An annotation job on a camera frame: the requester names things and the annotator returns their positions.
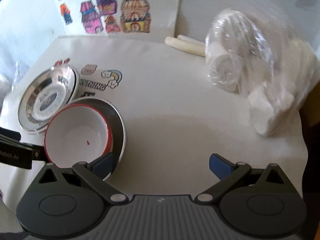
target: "white wall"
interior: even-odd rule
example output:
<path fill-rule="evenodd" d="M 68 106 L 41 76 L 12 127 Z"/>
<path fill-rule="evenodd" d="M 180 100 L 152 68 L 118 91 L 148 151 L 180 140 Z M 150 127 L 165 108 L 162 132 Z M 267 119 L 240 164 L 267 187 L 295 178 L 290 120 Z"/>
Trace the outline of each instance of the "white wall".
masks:
<path fill-rule="evenodd" d="M 10 79 L 15 62 L 32 66 L 64 29 L 53 0 L 0 1 L 0 73 Z"/>

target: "white tablecloth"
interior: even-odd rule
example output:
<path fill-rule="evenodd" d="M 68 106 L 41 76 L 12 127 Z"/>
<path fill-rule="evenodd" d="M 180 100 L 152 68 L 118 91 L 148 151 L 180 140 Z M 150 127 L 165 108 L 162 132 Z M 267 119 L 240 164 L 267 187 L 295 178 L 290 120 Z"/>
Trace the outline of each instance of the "white tablecloth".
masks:
<path fill-rule="evenodd" d="M 107 84 L 110 78 L 102 78 L 102 71 L 122 73 L 115 88 L 82 86 L 79 91 L 109 100 L 124 118 L 124 156 L 107 181 L 118 190 L 194 197 L 219 181 L 208 165 L 209 156 L 218 153 L 253 168 L 278 163 L 301 194 L 307 149 L 298 113 L 281 135 L 260 137 L 247 122 L 244 100 L 211 84 L 203 57 L 164 44 L 105 37 L 56 39 L 5 99 L 1 127 L 19 131 L 21 141 L 42 144 L 43 134 L 20 129 L 19 101 L 37 75 L 68 57 L 79 72 L 87 64 L 98 66 L 93 74 L 81 75 L 87 80 Z M 0 189 L 11 210 L 43 164 L 33 161 L 29 171 L 0 164 Z"/>

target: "plastic wrap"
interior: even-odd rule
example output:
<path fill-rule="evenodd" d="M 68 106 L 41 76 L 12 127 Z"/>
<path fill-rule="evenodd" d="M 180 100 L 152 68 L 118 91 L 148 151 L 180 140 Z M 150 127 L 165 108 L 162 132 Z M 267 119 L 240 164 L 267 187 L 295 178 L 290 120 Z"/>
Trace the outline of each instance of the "plastic wrap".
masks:
<path fill-rule="evenodd" d="M 269 136 L 299 110 L 317 57 L 279 8 L 267 0 L 248 4 L 242 12 L 226 9 L 216 16 L 206 64 L 212 83 L 246 98 L 249 121 Z"/>
<path fill-rule="evenodd" d="M 23 76 L 27 73 L 27 71 L 29 70 L 29 66 L 17 61 L 16 62 L 16 70 L 14 72 L 14 78 L 12 81 L 12 85 L 11 85 L 11 91 L 14 90 L 14 88 L 19 84 L 19 82 L 21 81 L 21 79 L 23 78 Z"/>

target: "silver plate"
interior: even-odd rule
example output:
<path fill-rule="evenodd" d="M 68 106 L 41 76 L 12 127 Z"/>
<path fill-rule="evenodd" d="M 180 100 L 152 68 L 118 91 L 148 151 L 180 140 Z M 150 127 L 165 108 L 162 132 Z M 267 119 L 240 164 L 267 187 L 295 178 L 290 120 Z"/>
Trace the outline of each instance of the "silver plate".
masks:
<path fill-rule="evenodd" d="M 125 146 L 125 140 L 126 140 L 125 126 L 124 126 L 124 121 L 121 114 L 119 113 L 118 109 L 116 109 L 116 107 L 113 106 L 109 101 L 99 99 L 99 98 L 94 98 L 94 97 L 77 98 L 72 102 L 68 103 L 68 105 L 78 104 L 78 103 L 86 104 L 94 107 L 95 109 L 98 109 L 104 115 L 104 117 L 108 120 L 108 123 L 112 130 L 112 136 L 113 136 L 112 153 L 115 157 L 114 167 L 116 167 L 116 165 L 120 162 L 122 155 L 124 153 L 124 146 Z M 111 173 L 108 174 L 108 176 L 106 176 L 103 180 L 106 180 L 107 178 L 109 178 Z"/>
<path fill-rule="evenodd" d="M 43 132 L 54 114 L 75 97 L 79 81 L 77 70 L 70 65 L 53 66 L 36 77 L 19 104 L 22 130 L 30 134 Z"/>

